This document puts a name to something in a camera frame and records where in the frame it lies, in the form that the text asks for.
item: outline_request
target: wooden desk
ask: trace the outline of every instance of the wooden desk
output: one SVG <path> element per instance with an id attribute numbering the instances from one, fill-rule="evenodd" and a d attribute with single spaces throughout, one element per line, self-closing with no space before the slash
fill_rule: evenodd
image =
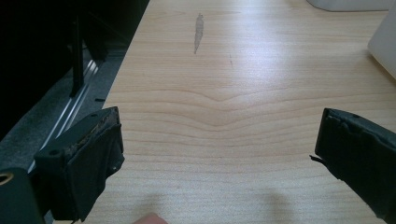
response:
<path id="1" fill-rule="evenodd" d="M 396 132 L 396 81 L 367 49 L 386 13 L 151 0 L 105 104 L 126 161 L 85 223 L 384 223 L 309 155 L 324 107 Z"/>

